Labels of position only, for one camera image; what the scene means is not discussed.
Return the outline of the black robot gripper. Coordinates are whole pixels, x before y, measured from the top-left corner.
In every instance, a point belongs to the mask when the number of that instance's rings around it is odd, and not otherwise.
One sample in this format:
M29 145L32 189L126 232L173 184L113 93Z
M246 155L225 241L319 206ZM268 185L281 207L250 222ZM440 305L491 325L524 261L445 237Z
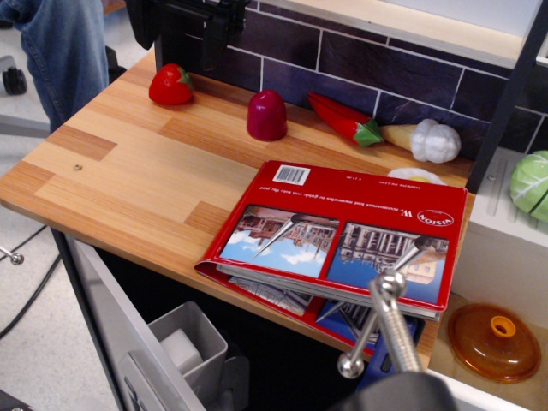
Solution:
M249 1L126 1L130 24L139 45L149 49L168 19L190 26L201 25L201 67L217 67L229 37L244 29Z

